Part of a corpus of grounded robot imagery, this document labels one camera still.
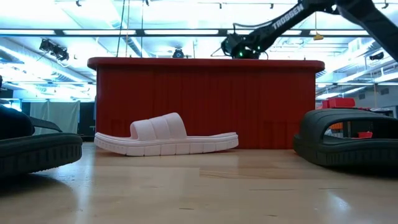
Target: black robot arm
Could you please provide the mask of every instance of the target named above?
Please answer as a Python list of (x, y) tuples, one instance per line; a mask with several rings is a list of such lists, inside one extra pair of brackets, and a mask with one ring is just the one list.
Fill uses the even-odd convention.
[(362, 26), (381, 46), (398, 60), (398, 28), (379, 12), (372, 0), (300, 0), (291, 10), (262, 24), (249, 35), (229, 34), (221, 43), (224, 54), (232, 58), (258, 59), (285, 31), (303, 21), (314, 12), (341, 14)]

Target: ceiling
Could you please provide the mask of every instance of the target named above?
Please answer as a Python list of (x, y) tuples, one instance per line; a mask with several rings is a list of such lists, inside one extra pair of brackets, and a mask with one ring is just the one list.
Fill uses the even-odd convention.
[[(382, 9), (384, 0), (374, 2), (388, 18), (398, 23), (398, 1), (388, 0), (390, 5), (386, 9)], [(75, 0), (2, 1), (0, 32), (1, 30), (3, 32), (0, 33), (0, 50), (1, 46), (10, 50), (8, 54), (13, 54), (12, 56), (24, 62), (24, 65), (0, 64), (0, 75), (5, 82), (9, 82), (4, 85), (6, 88), (24, 93), (18, 98), (57, 99), (60, 93), (69, 93), (63, 98), (90, 101), (95, 96), (93, 86), (96, 80), (95, 71), (86, 66), (87, 60), (91, 57), (116, 55), (140, 57), (141, 54), (143, 57), (171, 57), (176, 48), (181, 48), (189, 57), (225, 58), (220, 50), (217, 51), (224, 40), (222, 36), (202, 35), (200, 32), (198, 35), (188, 36), (174, 35), (173, 32), (160, 36), (131, 34), (129, 38), (136, 47), (134, 50), (123, 40), (118, 44), (118, 35), (103, 35), (103, 30), (115, 30), (122, 26), (123, 30), (136, 30), (138, 34), (153, 29), (162, 32), (172, 29), (191, 31), (204, 29), (201, 32), (211, 29), (232, 29), (234, 22), (253, 25), (272, 20), (291, 9), (296, 3), (297, 1), (290, 0), (81, 0), (79, 1), (81, 6), (78, 6)], [(374, 67), (380, 70), (380, 66), (372, 63), (385, 62), (386, 66), (391, 67), (391, 58), (388, 57), (385, 57), (384, 62), (365, 63), (364, 55), (380, 50), (380, 46), (372, 48), (372, 39), (364, 38), (367, 36), (366, 32), (356, 34), (356, 32), (363, 33), (362, 28), (341, 16), (319, 12), (292, 29), (315, 30), (315, 28), (325, 36), (323, 40), (314, 40), (312, 35), (286, 35), (278, 38), (267, 53), (269, 59), (324, 61), (326, 70), (317, 75), (317, 82), (323, 83), (317, 87), (318, 96), (337, 88), (338, 86), (329, 84), (336, 83), (344, 77)], [(22, 35), (4, 35), (7, 34), (4, 30), (8, 29), (23, 29), (24, 32), (20, 33)], [(61, 30), (62, 34), (37, 35), (39, 30), (47, 29)], [(82, 35), (84, 31), (91, 32), (91, 35)], [(65, 35), (68, 32), (75, 32), (76, 35)], [(44, 54), (39, 50), (42, 39), (50, 39), (53, 43), (67, 48), (70, 59), (57, 62), (55, 57)], [(363, 45), (367, 45), (364, 52), (354, 55), (349, 43), (358, 39), (363, 39)], [(50, 75), (43, 78), (41, 74), (43, 71)], [(21, 75), (17, 80), (12, 79), (10, 74), (15, 73), (25, 75)], [(363, 82), (363, 78), (367, 75), (369, 73), (364, 72), (363, 76), (350, 79), (349, 82)]]

